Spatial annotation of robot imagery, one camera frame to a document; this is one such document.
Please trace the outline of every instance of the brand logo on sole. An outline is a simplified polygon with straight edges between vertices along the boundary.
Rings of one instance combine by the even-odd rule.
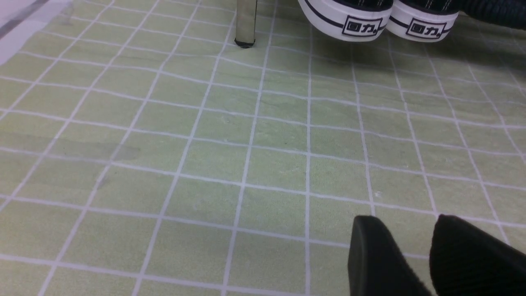
[[[343,35],[352,37],[373,37],[381,30],[382,19],[363,19],[348,15],[343,26]]]
[[[406,35],[420,39],[440,39],[446,25],[447,23],[430,23],[413,18],[409,23]]]

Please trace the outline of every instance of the dark fabric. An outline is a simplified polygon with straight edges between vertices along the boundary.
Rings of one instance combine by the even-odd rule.
[[[456,216],[439,216],[429,263],[438,296],[526,295],[526,255]],[[348,272],[351,296],[431,295],[372,216],[354,219]]]
[[[526,29],[525,0],[463,0],[461,9],[485,23]]]
[[[526,256],[458,217],[438,218],[429,258],[440,296],[526,295]]]

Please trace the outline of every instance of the floor tile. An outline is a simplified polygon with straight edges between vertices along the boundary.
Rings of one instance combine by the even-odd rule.
[[[526,165],[519,156],[472,152],[482,179],[486,182],[524,186]]]
[[[361,109],[363,129],[376,134],[410,139],[407,114],[401,112]]]
[[[419,141],[455,146],[464,145],[453,121],[412,115],[411,124],[414,135]]]
[[[282,73],[266,71],[263,90],[288,93],[293,95],[307,96],[309,88],[309,76],[303,74]]]
[[[191,22],[186,29],[188,37],[224,42],[228,34],[228,27],[200,22]]]
[[[258,7],[259,12],[262,10],[269,12],[269,17],[273,16],[274,7],[273,5],[262,5]],[[309,29],[305,26],[294,25],[294,22],[288,21],[286,19],[277,18],[274,23],[274,34],[286,35],[286,36],[295,36],[308,38],[310,36]]]
[[[189,136],[198,110],[149,102],[141,112],[136,129]]]
[[[56,18],[52,20],[44,29],[44,32],[55,33],[72,38],[79,37],[82,32],[91,24],[90,21],[81,21],[79,19],[69,19],[68,25],[64,25],[64,18]],[[87,38],[86,34],[82,35],[83,39]]]
[[[167,58],[167,53],[125,48],[119,56],[113,60],[113,65],[141,67],[156,71],[162,66],[164,60]]]
[[[453,215],[493,219],[493,214],[477,182],[429,178],[437,210]]]
[[[174,178],[122,167],[111,167],[92,202],[95,208],[159,214]]]
[[[35,81],[52,63],[52,60],[19,53],[0,65],[0,75]]]
[[[125,44],[134,31],[133,28],[95,23],[82,35],[82,38],[113,44]]]
[[[356,89],[354,83],[342,83],[339,80],[325,77],[312,77],[310,88],[312,97],[356,101]]]
[[[267,67],[271,70],[309,74],[309,55],[282,48],[271,48]]]
[[[522,153],[526,153],[526,130],[508,130],[511,139]]]
[[[526,252],[526,229],[504,227],[504,232],[510,241],[510,245],[515,249]]]
[[[16,261],[0,261],[2,294],[36,295],[46,280],[50,267]]]
[[[160,75],[150,99],[174,104],[201,106],[207,87],[208,85],[204,83]]]
[[[311,102],[310,124],[360,129],[356,106],[325,100]]]
[[[299,241],[238,233],[228,284],[304,293],[305,244]]]
[[[434,215],[380,206],[375,210],[376,217],[387,226],[403,253],[429,254],[436,221]]]
[[[500,221],[526,224],[522,209],[526,204],[526,192],[515,189],[486,186],[491,203]]]
[[[254,145],[294,151],[307,150],[307,127],[282,121],[258,119]]]
[[[144,133],[131,133],[124,147],[117,154],[117,161],[128,165],[175,172],[186,139]]]
[[[164,221],[146,273],[221,284],[230,237],[227,230]]]
[[[397,89],[396,75],[394,70],[371,68],[366,65],[355,65],[356,82],[375,84],[379,86],[392,87]]]
[[[68,268],[57,268],[46,296],[125,296],[133,292],[135,279],[112,274],[95,273]]]
[[[223,45],[218,42],[212,42],[209,40],[197,40],[192,38],[187,38],[182,36],[179,40],[179,45],[175,50],[176,54],[186,54],[186,55],[219,55],[222,52],[223,58],[228,58],[225,56],[226,50],[223,50]],[[224,60],[219,61],[218,72],[220,72],[221,63]]]
[[[428,58],[391,54],[393,62],[399,71],[409,71],[420,74],[434,75],[433,66]]]
[[[358,93],[360,94],[362,109],[365,106],[369,106],[405,111],[399,90],[392,90],[377,85],[358,84]]]
[[[22,51],[47,57],[58,57],[72,42],[73,40],[69,38],[37,32],[24,44]]]
[[[83,90],[67,87],[35,85],[15,108],[69,118],[84,93]]]
[[[178,36],[139,30],[131,39],[129,46],[170,53],[177,44],[178,39]]]
[[[367,44],[357,44],[352,48],[352,58],[359,61],[360,66],[373,66],[377,68],[393,67],[391,57],[384,48],[377,48]]]
[[[501,124],[499,114],[491,103],[450,100],[458,120],[484,124]]]
[[[95,88],[144,98],[148,94],[155,73],[145,70],[110,68],[99,79]]]
[[[248,145],[253,121],[248,116],[203,111],[195,137]]]
[[[310,245],[310,289],[312,294],[348,295],[349,250],[320,244]]]
[[[477,173],[465,149],[419,144],[427,173],[476,179]]]
[[[2,147],[42,152],[63,124],[40,116],[8,113],[0,120]]]
[[[363,161],[363,144],[358,132],[310,129],[310,149],[312,153],[345,159]]]
[[[487,101],[476,83],[443,78],[440,80],[446,96],[468,101]]]
[[[183,3],[162,0],[155,7],[154,13],[182,17],[182,18],[188,19],[191,17],[194,10],[195,10],[195,6],[192,6],[192,5],[186,5]]]
[[[208,94],[205,107],[253,115],[257,98],[257,92],[213,86]]]
[[[495,106],[500,114],[505,114],[504,123],[509,125],[526,125],[524,118],[525,106],[510,104],[510,103],[496,103]]]
[[[371,206],[350,201],[310,198],[310,238],[349,243],[352,224],[357,215],[370,215]]]
[[[84,205],[103,169],[102,164],[44,159],[17,195]]]
[[[252,149],[247,182],[250,184],[305,190],[307,158],[301,154]]]
[[[141,28],[170,34],[181,34],[185,29],[186,23],[188,23],[186,19],[150,14]]]
[[[307,100],[287,95],[263,93],[258,115],[307,123]]]
[[[349,71],[345,65],[342,66],[341,61],[313,57],[310,72],[311,76],[334,78],[343,83],[352,83],[353,81],[352,71]]]
[[[126,131],[109,127],[70,123],[64,129],[51,154],[83,159],[109,160]]]
[[[233,225],[240,187],[180,177],[167,216]]]
[[[453,118],[451,107],[445,98],[417,93],[404,93],[410,112]]]
[[[220,290],[175,285],[154,281],[143,281],[138,296],[173,296],[174,293],[185,296],[220,296]]]
[[[365,135],[365,142],[370,163],[404,170],[421,170],[413,142],[371,134]]]
[[[256,19],[256,26],[259,25],[259,29],[256,32],[256,39],[258,41],[258,46],[253,47],[254,49],[251,51],[244,51],[243,48],[232,44],[227,43],[227,46],[225,47],[225,50],[222,53],[222,57],[228,61],[232,61],[233,63],[239,63],[240,65],[246,65],[248,67],[263,67],[265,64],[265,56],[266,56],[266,46],[269,42],[269,35],[266,33],[260,33],[261,28],[261,20],[262,18]],[[198,43],[196,43],[194,40],[192,43],[188,42],[188,44],[192,44],[192,47],[196,47]],[[214,48],[217,48],[218,45],[221,46],[221,43],[214,43]]]
[[[460,124],[468,147],[491,152],[517,153],[506,130],[488,126]]]
[[[213,57],[172,56],[163,71],[182,77],[208,82],[212,77],[216,59]]]
[[[0,213],[0,253],[55,260],[80,211],[11,201]]]
[[[30,86],[29,83],[0,78],[0,88],[4,90],[0,97],[0,108],[9,108]]]
[[[370,168],[375,202],[432,211],[423,176]]]
[[[240,65],[230,61],[219,61],[214,76],[214,83],[259,89],[263,70]]]
[[[75,115],[75,119],[129,127],[141,105],[142,102],[138,100],[90,92]]]
[[[517,87],[510,87],[507,85],[483,85],[482,89],[485,91],[489,100],[500,103],[522,103],[525,98],[523,93]]]
[[[139,272],[154,226],[155,219],[88,212],[63,261]]]
[[[310,192],[368,200],[365,166],[312,157],[310,160]]]
[[[42,77],[42,82],[90,87],[103,70],[102,66],[57,62]]]
[[[459,63],[455,60],[433,59],[434,68],[438,76],[441,78],[442,87],[445,88],[443,78],[457,78],[467,81],[473,81],[468,65]]]
[[[36,160],[35,156],[0,151],[0,194],[11,195]]]
[[[305,196],[246,188],[239,227],[304,237]]]
[[[192,141],[183,173],[241,182],[247,148],[204,141]]]
[[[99,16],[97,21],[101,23],[111,23],[128,27],[137,27],[140,25],[140,23],[145,17],[146,13],[133,12],[129,10],[110,7]]]

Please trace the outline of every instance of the metal table leg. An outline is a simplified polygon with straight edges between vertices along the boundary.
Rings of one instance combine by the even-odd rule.
[[[241,48],[250,48],[256,42],[256,10],[258,0],[237,0],[235,42]]]

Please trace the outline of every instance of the white rubber sole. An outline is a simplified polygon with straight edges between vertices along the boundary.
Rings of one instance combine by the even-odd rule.
[[[391,8],[380,12],[361,11],[333,0],[298,0],[310,23],[322,33],[348,42],[373,41],[383,32]]]
[[[449,34],[458,15],[429,14],[394,0],[387,30],[407,40],[438,42]]]

